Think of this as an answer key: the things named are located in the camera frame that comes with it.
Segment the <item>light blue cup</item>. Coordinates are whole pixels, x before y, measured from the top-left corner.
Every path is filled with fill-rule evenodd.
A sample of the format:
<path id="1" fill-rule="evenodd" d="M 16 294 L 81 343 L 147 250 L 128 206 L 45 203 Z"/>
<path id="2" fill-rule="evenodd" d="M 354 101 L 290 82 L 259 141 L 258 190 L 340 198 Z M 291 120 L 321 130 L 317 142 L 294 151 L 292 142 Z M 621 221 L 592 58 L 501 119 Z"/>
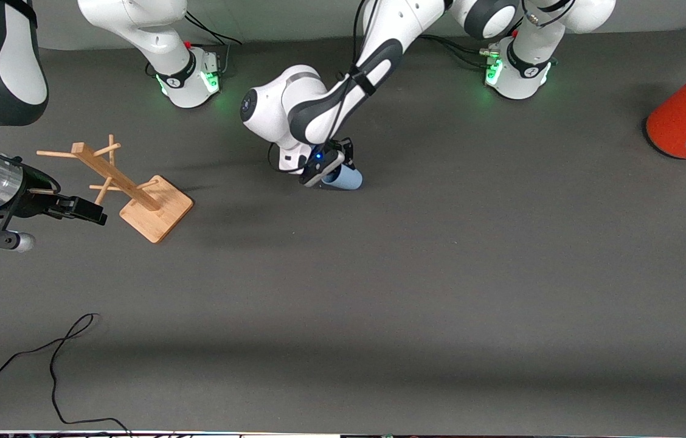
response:
<path id="1" fill-rule="evenodd" d="M 340 165 L 334 171 L 322 178 L 322 183 L 340 190 L 357 190 L 363 182 L 362 174 L 354 167 Z"/>

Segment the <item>wooden cup rack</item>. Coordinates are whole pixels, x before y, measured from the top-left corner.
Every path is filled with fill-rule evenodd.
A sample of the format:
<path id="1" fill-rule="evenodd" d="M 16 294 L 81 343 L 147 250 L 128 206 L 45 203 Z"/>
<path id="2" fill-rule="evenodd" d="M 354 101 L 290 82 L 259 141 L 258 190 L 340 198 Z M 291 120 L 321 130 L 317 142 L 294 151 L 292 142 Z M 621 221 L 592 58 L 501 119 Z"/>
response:
<path id="1" fill-rule="evenodd" d="M 116 150 L 122 145 L 108 136 L 108 145 L 94 150 L 85 142 L 74 142 L 69 152 L 37 150 L 42 157 L 71 158 L 81 161 L 103 178 L 101 185 L 90 185 L 98 191 L 94 203 L 102 204 L 110 192 L 123 192 L 131 200 L 119 216 L 149 242 L 159 243 L 191 210 L 195 202 L 166 178 L 155 175 L 137 184 L 116 166 Z"/>

